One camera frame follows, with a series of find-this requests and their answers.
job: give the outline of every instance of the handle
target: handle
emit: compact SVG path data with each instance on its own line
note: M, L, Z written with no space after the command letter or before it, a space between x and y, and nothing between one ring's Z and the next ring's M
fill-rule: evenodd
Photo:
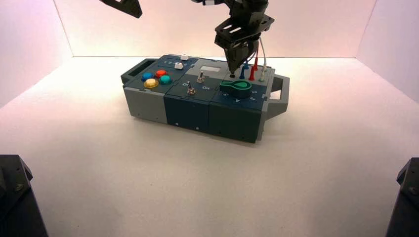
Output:
M281 90L280 99L269 99L268 100L268 111L266 114L266 120L278 116L287 111L288 98L290 95L290 79L280 75L275 75L272 83L271 92Z

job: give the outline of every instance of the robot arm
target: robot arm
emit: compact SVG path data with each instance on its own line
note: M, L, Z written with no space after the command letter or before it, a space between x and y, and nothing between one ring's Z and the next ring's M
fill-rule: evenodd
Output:
M101 0L105 4L139 18L142 15L138 0ZM259 38L268 31L274 19L265 15L268 0L192 0L203 5L225 3L230 18L216 29L215 43L222 47L232 77L234 72L258 50Z

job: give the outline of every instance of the green knob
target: green knob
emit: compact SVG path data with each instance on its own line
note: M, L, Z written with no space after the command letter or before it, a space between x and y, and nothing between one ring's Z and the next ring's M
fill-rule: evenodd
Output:
M248 98L251 95L251 83L243 80L220 83L220 90L236 98Z

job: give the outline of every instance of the blue button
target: blue button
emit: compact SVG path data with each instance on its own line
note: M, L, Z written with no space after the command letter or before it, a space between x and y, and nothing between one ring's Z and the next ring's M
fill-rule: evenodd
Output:
M170 79L170 77L169 76L162 76L161 78L160 78L160 83L161 84L163 84L163 85L167 85L167 84L170 84L171 83L171 79Z
M152 73L144 73L143 74L143 78L141 79L142 81L146 81L148 79L153 78L153 74Z

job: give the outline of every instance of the red cable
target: red cable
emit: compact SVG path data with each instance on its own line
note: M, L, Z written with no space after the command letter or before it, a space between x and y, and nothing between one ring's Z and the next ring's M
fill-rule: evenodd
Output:
M254 80L254 67L251 68L249 80Z
M257 71L257 60L258 60L258 56L259 56L259 46L257 47L257 51L256 51L256 59L254 61L254 70Z

